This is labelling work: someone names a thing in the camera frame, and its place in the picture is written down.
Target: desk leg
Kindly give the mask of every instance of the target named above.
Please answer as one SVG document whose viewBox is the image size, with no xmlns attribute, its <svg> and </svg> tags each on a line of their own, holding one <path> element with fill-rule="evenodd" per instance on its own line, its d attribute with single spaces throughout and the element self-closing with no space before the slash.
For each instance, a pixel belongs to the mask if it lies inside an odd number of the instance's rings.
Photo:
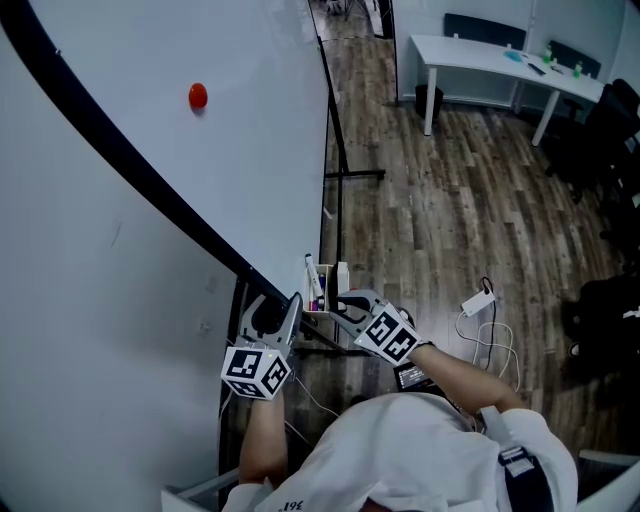
<svg viewBox="0 0 640 512">
<path fill-rule="evenodd" d="M 427 113 L 424 116 L 424 134 L 431 135 L 431 123 L 433 122 L 433 104 L 436 99 L 436 78 L 438 68 L 429 68 L 429 88 L 427 89 Z"/>
<path fill-rule="evenodd" d="M 549 119 L 551 119 L 551 114 L 556 108 L 556 103 L 558 103 L 558 97 L 560 96 L 560 91 L 553 91 L 549 96 L 549 101 L 547 101 L 547 106 L 544 108 L 544 114 L 542 114 L 542 119 L 540 119 L 540 124 L 536 130 L 536 134 L 533 136 L 533 140 L 531 144 L 534 146 L 538 146 L 540 144 L 540 139 L 544 135 L 544 131 L 547 129 L 547 125 L 549 124 Z"/>
<path fill-rule="evenodd" d="M 513 113 L 518 115 L 522 110 L 522 91 L 524 89 L 524 84 L 522 82 L 516 83 L 516 90 L 513 94 Z"/>
</svg>

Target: phone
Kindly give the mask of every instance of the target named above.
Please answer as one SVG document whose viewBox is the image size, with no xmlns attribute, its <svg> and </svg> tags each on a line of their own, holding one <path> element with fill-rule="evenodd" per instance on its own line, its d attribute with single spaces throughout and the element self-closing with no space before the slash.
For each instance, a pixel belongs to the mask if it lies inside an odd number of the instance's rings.
<svg viewBox="0 0 640 512">
<path fill-rule="evenodd" d="M 546 75 L 546 73 L 544 71 L 542 71 L 538 66 L 535 66 L 535 65 L 531 64 L 531 62 L 529 62 L 529 64 L 527 64 L 527 66 L 529 66 L 531 69 L 533 69 L 540 76 Z"/>
<path fill-rule="evenodd" d="M 425 391 L 425 388 L 433 385 L 433 381 L 411 362 L 395 367 L 393 373 L 400 392 Z"/>
</svg>

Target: black trash can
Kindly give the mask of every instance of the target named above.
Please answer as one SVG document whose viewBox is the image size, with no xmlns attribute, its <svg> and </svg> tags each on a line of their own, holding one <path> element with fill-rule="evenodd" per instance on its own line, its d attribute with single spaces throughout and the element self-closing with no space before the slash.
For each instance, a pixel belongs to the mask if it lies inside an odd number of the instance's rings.
<svg viewBox="0 0 640 512">
<path fill-rule="evenodd" d="M 427 89 L 428 85 L 417 85 L 416 86 L 416 113 L 424 119 L 424 116 L 427 113 Z M 442 105 L 442 98 L 444 93 L 436 87 L 436 97 L 433 101 L 433 120 L 438 119 L 438 114 L 440 113 L 440 105 Z"/>
</svg>

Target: white cable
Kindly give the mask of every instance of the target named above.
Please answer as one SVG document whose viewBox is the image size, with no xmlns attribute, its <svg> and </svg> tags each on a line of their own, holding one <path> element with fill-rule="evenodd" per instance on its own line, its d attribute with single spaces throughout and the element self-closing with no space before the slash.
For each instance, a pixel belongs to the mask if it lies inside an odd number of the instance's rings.
<svg viewBox="0 0 640 512">
<path fill-rule="evenodd" d="M 309 441 L 307 441 L 307 438 L 306 438 L 306 437 L 304 437 L 300 432 L 298 432 L 295 428 L 293 428 L 293 425 L 292 425 L 291 423 L 289 423 L 288 421 L 285 421 L 284 423 L 285 423 L 285 425 L 287 425 L 287 426 L 288 426 L 288 427 L 289 427 L 293 432 L 295 432 L 295 433 L 298 435 L 298 437 L 299 437 L 300 439 L 302 439 L 305 443 L 307 443 L 309 446 L 313 446 Z"/>
<path fill-rule="evenodd" d="M 461 313 L 458 315 L 458 318 L 456 318 L 455 329 L 456 329 L 456 332 L 458 333 L 458 336 L 460 336 L 461 338 L 463 338 L 463 339 L 465 339 L 465 340 L 474 341 L 474 342 L 476 343 L 476 353 L 477 353 L 477 350 L 478 350 L 478 344 L 480 344 L 480 345 L 484 345 L 485 347 L 490 347 L 490 346 L 492 345 L 491 343 L 485 343 L 484 341 L 481 341 L 481 340 L 479 340 L 478 338 L 470 338 L 470 337 L 468 337 L 468 336 L 464 336 L 464 335 L 460 332 L 460 329 L 458 328 L 458 322 L 460 321 L 460 318 L 462 317 L 462 315 L 463 315 L 463 314 L 464 314 L 464 312 L 461 312 Z M 491 324 L 492 324 L 492 322 L 489 322 L 488 324 L 483 324 L 482 326 L 480 326 L 480 329 L 482 329 L 482 327 L 484 327 L 484 325 L 491 325 Z M 501 325 L 501 326 L 507 327 L 507 328 L 509 329 L 509 331 L 511 332 L 511 344 L 513 344 L 513 331 L 511 331 L 511 328 L 510 328 L 510 327 L 508 327 L 508 326 L 507 326 L 507 325 L 505 325 L 505 324 L 498 324 L 497 322 L 496 322 L 496 324 L 495 324 L 495 325 Z M 517 393 L 517 392 L 518 392 L 518 390 L 520 389 L 520 363 L 518 362 L 518 354 L 516 354 L 516 351 L 515 351 L 515 350 L 513 350 L 513 348 L 508 347 L 508 346 L 506 346 L 506 345 L 500 345 L 500 344 L 498 344 L 498 343 L 493 343 L 493 346 L 494 346 L 494 347 L 504 348 L 505 350 L 508 350 L 510 354 L 513 354 L 513 358 L 514 358 L 514 359 L 515 359 L 515 361 L 516 361 L 516 372 L 518 373 L 518 385 L 516 386 L 516 393 Z M 502 369 L 502 372 L 500 372 L 500 376 L 502 376 L 502 375 L 503 375 L 503 373 L 504 373 L 505 369 L 506 369 L 506 365 L 505 365 L 505 367 Z"/>
<path fill-rule="evenodd" d="M 509 330 L 509 336 L 511 337 L 511 340 L 509 341 L 509 348 L 510 349 L 513 348 L 513 331 L 511 330 L 511 327 L 509 327 L 507 324 L 502 324 L 500 322 L 487 322 L 486 324 L 482 324 L 478 329 L 478 338 L 480 338 L 480 331 L 482 330 L 482 328 L 492 324 L 499 325 L 501 327 L 506 327 Z M 502 378 L 502 376 L 504 375 L 504 372 L 507 370 L 507 366 L 509 366 L 510 359 L 511 359 L 511 352 L 507 354 L 507 361 L 504 363 L 504 367 L 502 368 L 500 375 L 498 375 L 499 378 Z"/>
<path fill-rule="evenodd" d="M 227 405 L 229 405 L 229 402 L 231 401 L 231 397 L 232 396 L 233 396 L 233 391 L 229 390 L 229 396 L 227 397 L 227 399 L 222 404 L 222 409 L 220 409 L 220 416 L 218 416 L 218 420 L 222 419 L 222 413 L 227 408 Z"/>
<path fill-rule="evenodd" d="M 478 329 L 478 334 L 476 336 L 476 338 L 480 337 L 480 329 Z M 475 365 L 476 364 L 476 357 L 478 357 L 478 348 L 480 347 L 480 344 L 476 343 L 476 349 L 473 352 L 473 360 L 471 361 L 471 364 Z"/>
<path fill-rule="evenodd" d="M 309 398 L 311 398 L 311 400 L 313 400 L 313 403 L 316 404 L 318 407 L 320 407 L 320 409 L 324 409 L 327 412 L 330 412 L 331 414 L 333 414 L 336 418 L 339 418 L 340 415 L 336 414 L 335 412 L 333 412 L 331 409 L 327 409 L 326 407 L 321 406 L 318 401 L 313 398 L 313 395 L 309 392 L 309 390 L 304 386 L 304 384 L 302 383 L 302 381 L 296 377 L 296 380 L 298 381 L 298 384 L 300 384 L 302 386 L 302 389 L 304 389 L 307 392 L 307 395 L 309 395 Z"/>
</svg>

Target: power strip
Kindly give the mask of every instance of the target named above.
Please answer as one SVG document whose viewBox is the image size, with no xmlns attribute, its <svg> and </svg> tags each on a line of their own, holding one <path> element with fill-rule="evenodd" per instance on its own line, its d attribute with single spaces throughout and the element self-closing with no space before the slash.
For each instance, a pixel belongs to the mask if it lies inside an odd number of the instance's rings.
<svg viewBox="0 0 640 512">
<path fill-rule="evenodd" d="M 471 297 L 467 302 L 464 302 L 462 304 L 462 311 L 468 318 L 478 313 L 478 311 L 486 308 L 494 300 L 496 300 L 496 298 L 493 295 L 493 292 L 488 288 L 485 288 L 480 293 Z"/>
</svg>

